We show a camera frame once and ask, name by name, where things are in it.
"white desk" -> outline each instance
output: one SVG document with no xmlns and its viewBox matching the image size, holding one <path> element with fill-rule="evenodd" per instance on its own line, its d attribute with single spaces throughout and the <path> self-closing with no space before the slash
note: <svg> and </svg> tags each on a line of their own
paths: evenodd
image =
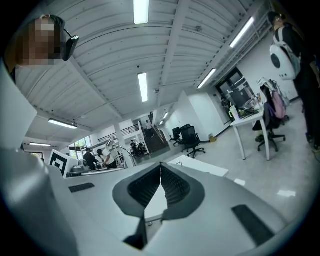
<svg viewBox="0 0 320 256">
<path fill-rule="evenodd" d="M 223 169 L 212 164 L 201 162 L 199 160 L 187 157 L 186 155 L 179 156 L 178 158 L 168 162 L 168 164 L 181 165 L 195 169 L 200 172 L 210 173 L 219 177 L 225 177 L 228 174 L 227 169 Z"/>
<path fill-rule="evenodd" d="M 268 133 L 267 133 L 267 128 L 266 128 L 266 124 L 264 121 L 264 112 L 261 111 L 257 114 L 254 114 L 246 119 L 240 119 L 240 120 L 236 120 L 234 121 L 232 124 L 230 124 L 230 126 L 233 126 L 235 135 L 238 139 L 239 145 L 240 145 L 240 150 L 241 150 L 241 154 L 242 154 L 242 159 L 246 160 L 246 154 L 245 154 L 245 150 L 244 150 L 244 146 L 242 145 L 242 140 L 238 131 L 238 127 L 239 126 L 243 126 L 249 123 L 253 123 L 255 121 L 260 121 L 261 123 L 261 127 L 262 127 L 262 131 L 263 131 L 263 136 L 264 136 L 264 141 L 265 141 L 265 149 L 266 149 L 266 159 L 269 161 L 270 160 L 270 149 L 269 149 L 269 140 L 268 140 Z"/>
<path fill-rule="evenodd" d="M 178 158 L 168 162 L 168 164 L 177 164 L 184 167 L 192 168 L 200 172 L 210 173 L 219 177 L 225 177 L 228 174 L 227 169 L 223 169 L 199 160 L 187 157 L 186 155 L 179 156 Z M 168 208 L 166 193 L 162 185 L 160 184 L 159 188 L 155 192 L 150 203 L 144 210 L 144 217 L 146 222 L 151 222 L 161 218 L 164 211 Z"/>
</svg>

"white shirt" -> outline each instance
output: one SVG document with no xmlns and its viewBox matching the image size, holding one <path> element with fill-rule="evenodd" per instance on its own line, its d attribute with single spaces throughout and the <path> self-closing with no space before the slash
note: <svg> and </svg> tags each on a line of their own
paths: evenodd
<svg viewBox="0 0 320 256">
<path fill-rule="evenodd" d="M 149 122 L 146 122 L 145 126 L 146 126 L 147 130 L 152 129 L 152 125 Z"/>
<path fill-rule="evenodd" d="M 101 155 L 101 158 L 103 159 L 104 162 L 106 162 L 107 157 L 110 155 L 110 158 L 109 158 L 108 162 L 106 162 L 107 165 L 110 165 L 110 164 L 112 164 L 112 163 L 115 161 L 115 159 L 112 157 L 109 149 L 105 148 L 105 149 L 102 151 L 102 154 L 103 154 L 103 155 Z"/>
</svg>

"pink bag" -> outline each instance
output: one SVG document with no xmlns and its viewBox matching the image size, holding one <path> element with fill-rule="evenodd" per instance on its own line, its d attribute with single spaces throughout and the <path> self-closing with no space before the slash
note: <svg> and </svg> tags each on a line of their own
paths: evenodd
<svg viewBox="0 0 320 256">
<path fill-rule="evenodd" d="M 272 92 L 272 101 L 275 108 L 275 116 L 279 119 L 283 119 L 286 115 L 286 106 L 277 90 Z"/>
</svg>

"desk leg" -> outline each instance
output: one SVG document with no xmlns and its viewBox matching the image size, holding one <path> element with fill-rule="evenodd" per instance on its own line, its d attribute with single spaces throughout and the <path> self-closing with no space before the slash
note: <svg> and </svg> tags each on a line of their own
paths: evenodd
<svg viewBox="0 0 320 256">
<path fill-rule="evenodd" d="M 268 132 L 266 128 L 266 124 L 263 118 L 260 119 L 261 127 L 263 131 L 264 141 L 265 141 L 265 151 L 266 151 L 266 159 L 270 160 L 270 148 L 269 148 L 269 139 L 268 139 Z"/>
<path fill-rule="evenodd" d="M 241 137 L 240 137 L 240 134 L 239 134 L 238 128 L 234 126 L 234 127 L 233 127 L 233 129 L 234 129 L 234 132 L 235 132 L 236 138 L 238 139 L 238 142 L 239 142 L 239 146 L 240 146 L 240 150 L 241 150 L 242 159 L 243 159 L 243 160 L 246 160 L 246 154 L 245 154 L 244 146 L 242 145 L 242 141 L 241 141 Z"/>
</svg>

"person's arm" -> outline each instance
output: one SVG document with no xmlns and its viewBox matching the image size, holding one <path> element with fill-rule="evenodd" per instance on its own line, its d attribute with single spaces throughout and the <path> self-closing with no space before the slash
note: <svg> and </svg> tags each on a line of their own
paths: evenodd
<svg viewBox="0 0 320 256">
<path fill-rule="evenodd" d="M 316 66 L 315 57 L 310 52 L 308 46 L 300 37 L 300 35 L 293 29 L 286 27 L 283 29 L 283 40 L 288 44 L 288 46 L 290 46 L 294 54 L 301 53 L 304 61 L 306 61 L 313 70 L 320 87 L 320 75 Z"/>
<path fill-rule="evenodd" d="M 109 161 L 110 157 L 111 157 L 111 154 L 108 154 L 108 156 L 106 157 L 105 163 L 104 163 L 105 166 L 107 166 L 107 162 Z"/>
</svg>

